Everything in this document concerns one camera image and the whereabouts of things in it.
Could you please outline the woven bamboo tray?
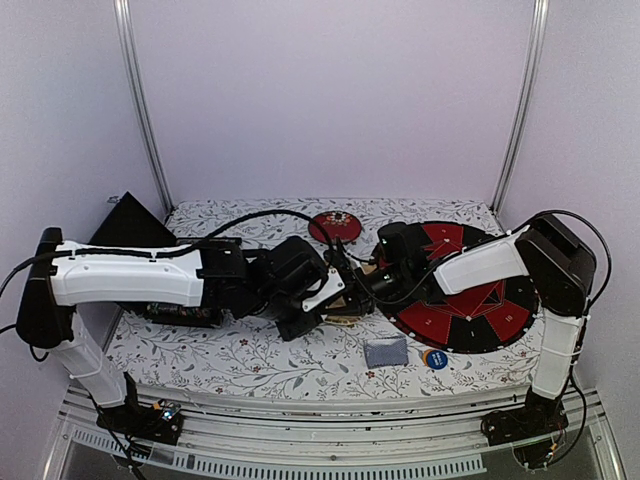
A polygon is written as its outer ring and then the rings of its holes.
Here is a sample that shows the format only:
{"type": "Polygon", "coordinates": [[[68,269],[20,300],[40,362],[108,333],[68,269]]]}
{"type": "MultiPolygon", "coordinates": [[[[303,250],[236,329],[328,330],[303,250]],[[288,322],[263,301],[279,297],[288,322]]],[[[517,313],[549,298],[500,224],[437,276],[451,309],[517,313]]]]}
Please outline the woven bamboo tray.
{"type": "Polygon", "coordinates": [[[340,271],[345,287],[321,305],[319,313],[326,323],[353,325],[361,318],[372,314],[375,301],[365,291],[367,271],[355,267],[354,272],[340,271]]]}

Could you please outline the blue small blind button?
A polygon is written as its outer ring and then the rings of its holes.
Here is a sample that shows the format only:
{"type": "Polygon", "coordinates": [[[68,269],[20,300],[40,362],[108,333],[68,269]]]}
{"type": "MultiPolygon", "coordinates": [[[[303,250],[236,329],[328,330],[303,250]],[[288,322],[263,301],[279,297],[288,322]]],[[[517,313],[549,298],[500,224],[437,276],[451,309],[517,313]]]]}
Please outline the blue small blind button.
{"type": "Polygon", "coordinates": [[[440,350],[434,350],[431,360],[433,361],[433,365],[432,367],[428,367],[433,370],[442,370],[448,365],[447,355],[440,350]]]}

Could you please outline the orange big blind button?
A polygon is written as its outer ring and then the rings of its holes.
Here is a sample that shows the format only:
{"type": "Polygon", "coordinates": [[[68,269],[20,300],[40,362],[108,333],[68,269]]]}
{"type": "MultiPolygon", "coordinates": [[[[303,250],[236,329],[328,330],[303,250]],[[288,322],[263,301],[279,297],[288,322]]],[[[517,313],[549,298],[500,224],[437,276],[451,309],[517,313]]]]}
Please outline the orange big blind button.
{"type": "Polygon", "coordinates": [[[423,352],[423,354],[422,354],[422,360],[423,360],[423,363],[424,363],[426,366],[432,367],[432,365],[433,365],[433,361],[431,360],[431,357],[432,357],[432,353],[433,353],[433,352],[434,352],[434,350],[433,350],[433,349],[428,349],[428,350],[425,350],[425,351],[423,352]]]}

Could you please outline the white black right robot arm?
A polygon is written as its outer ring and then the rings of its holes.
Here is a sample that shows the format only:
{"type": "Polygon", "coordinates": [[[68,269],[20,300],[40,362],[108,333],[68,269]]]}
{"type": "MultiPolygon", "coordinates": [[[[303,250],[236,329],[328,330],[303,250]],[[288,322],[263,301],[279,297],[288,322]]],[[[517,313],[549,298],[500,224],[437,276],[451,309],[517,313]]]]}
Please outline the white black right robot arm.
{"type": "Polygon", "coordinates": [[[568,381],[588,314],[596,259],[552,213],[492,236],[453,222],[395,222],[380,228],[373,272],[350,271],[356,287],[419,342],[462,354],[505,348],[544,324],[531,389],[517,415],[537,436],[552,424],[549,399],[568,381]]]}

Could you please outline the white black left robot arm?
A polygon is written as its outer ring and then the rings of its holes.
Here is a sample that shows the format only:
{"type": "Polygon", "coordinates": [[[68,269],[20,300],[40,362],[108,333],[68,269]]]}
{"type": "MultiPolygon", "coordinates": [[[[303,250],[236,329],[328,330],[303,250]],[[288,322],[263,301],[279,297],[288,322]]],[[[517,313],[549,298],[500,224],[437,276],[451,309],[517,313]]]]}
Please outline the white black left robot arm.
{"type": "Polygon", "coordinates": [[[148,304],[154,315],[234,318],[265,316],[291,340],[322,322],[322,308],[346,289],[335,266],[293,236],[272,250],[244,250],[238,239],[206,238],[162,247],[105,247],[66,241],[58,228],[43,232],[16,319],[18,336],[51,353],[71,378],[128,434],[148,426],[132,380],[105,357],[77,307],[114,302],[148,304]]]}

